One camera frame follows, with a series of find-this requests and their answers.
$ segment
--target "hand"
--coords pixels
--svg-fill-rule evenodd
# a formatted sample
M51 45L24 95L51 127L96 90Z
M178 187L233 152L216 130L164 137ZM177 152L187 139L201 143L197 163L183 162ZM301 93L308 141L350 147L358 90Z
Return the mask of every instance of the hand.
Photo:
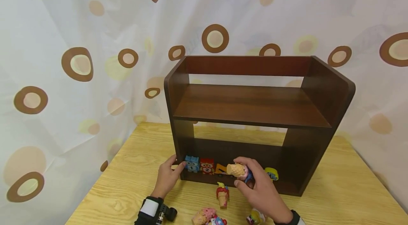
M171 156L159 167L159 174L156 180L156 186L151 194L155 198L165 198L167 193L169 193L177 182L181 172L186 166L185 161L180 163L177 168L173 171L171 166L176 161L176 154Z
M234 162L247 165L255 178L253 189L241 180L234 182L252 207L270 217L275 223L286 224L291 222L293 219L292 212L283 202L272 180L258 161L252 158L238 157L234 159Z

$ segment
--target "light wood tabletop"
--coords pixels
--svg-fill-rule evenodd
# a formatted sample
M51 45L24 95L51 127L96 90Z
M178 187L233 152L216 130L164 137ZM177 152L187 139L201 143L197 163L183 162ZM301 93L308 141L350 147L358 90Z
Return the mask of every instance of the light wood tabletop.
M195 126L200 138L282 145L284 134ZM133 224L155 185L158 167L174 154L169 124L141 123L66 224ZM251 207L230 188L221 210L216 185L178 181L165 203L178 211L174 223L191 224L202 207L213 207L228 225L247 224ZM405 225L408 216L343 137L334 137L302 197L282 195L307 225Z

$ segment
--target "wooden shelf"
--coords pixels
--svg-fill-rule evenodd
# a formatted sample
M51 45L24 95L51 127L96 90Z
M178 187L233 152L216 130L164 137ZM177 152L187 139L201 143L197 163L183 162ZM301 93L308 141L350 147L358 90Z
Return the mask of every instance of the wooden shelf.
M277 128L330 128L301 88L190 84L174 118Z
M190 84L189 74L303 77L300 88ZM164 79L177 159L237 156L277 169L279 193L301 196L355 93L355 85L311 56L185 56ZM282 146L197 139L193 121L287 128ZM233 187L234 178L183 171L182 180Z

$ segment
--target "red owl toy block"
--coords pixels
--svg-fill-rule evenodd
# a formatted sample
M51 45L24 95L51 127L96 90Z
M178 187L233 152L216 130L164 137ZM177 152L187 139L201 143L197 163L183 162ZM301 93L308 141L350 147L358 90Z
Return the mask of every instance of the red owl toy block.
M200 170L203 174L213 174L214 172L214 159L212 158L202 158L200 164Z

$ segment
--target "curtain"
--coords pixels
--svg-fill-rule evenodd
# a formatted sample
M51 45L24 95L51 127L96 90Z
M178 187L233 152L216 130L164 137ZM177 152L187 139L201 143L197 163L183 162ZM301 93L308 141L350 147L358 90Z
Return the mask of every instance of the curtain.
M1 0L1 8L7 224L63 224L137 124L169 122L164 77L198 54L327 61L357 86L337 134L408 207L406 0ZM301 84L230 75L190 81Z

